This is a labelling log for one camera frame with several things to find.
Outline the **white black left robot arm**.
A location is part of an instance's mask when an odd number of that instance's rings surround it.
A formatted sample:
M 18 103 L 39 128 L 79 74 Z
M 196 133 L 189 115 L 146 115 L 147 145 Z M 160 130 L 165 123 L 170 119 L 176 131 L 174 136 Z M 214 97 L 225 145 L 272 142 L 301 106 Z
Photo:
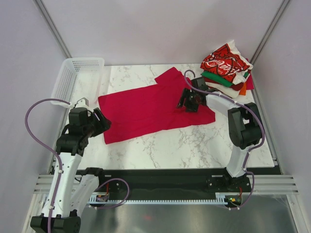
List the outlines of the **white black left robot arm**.
M 77 233 L 82 211 L 92 193 L 105 189 L 107 180 L 102 168 L 89 167 L 81 172 L 82 179 L 74 188 L 78 166 L 89 139 L 111 126 L 99 108 L 75 107 L 69 112 L 69 123 L 56 141 L 56 166 L 41 214 L 31 219 L 37 233 Z

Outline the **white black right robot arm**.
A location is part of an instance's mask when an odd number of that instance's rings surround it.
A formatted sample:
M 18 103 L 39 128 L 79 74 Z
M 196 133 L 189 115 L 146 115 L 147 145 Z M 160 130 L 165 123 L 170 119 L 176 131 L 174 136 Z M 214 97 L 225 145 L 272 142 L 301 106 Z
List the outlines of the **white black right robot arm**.
M 204 78 L 186 81 L 189 89 L 184 88 L 178 108 L 185 107 L 187 112 L 197 112 L 200 105 L 207 106 L 227 117 L 229 138 L 233 149 L 223 178 L 223 187 L 234 191 L 240 186 L 239 177 L 246 173 L 250 152 L 259 148 L 265 140 L 265 132 L 257 105 L 253 102 L 241 104 L 223 93 L 209 89 Z

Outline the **crimson red t shirt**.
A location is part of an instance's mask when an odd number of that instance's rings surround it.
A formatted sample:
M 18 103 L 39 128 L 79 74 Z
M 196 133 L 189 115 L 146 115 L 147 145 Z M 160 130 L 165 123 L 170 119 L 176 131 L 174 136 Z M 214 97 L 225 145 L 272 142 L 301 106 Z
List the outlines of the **crimson red t shirt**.
M 181 71 L 172 67 L 155 82 L 98 98 L 102 114 L 111 121 L 110 129 L 104 132 L 106 144 L 161 130 L 215 122 L 215 113 L 206 106 L 199 106 L 195 113 L 177 107 L 182 91 L 188 87 Z

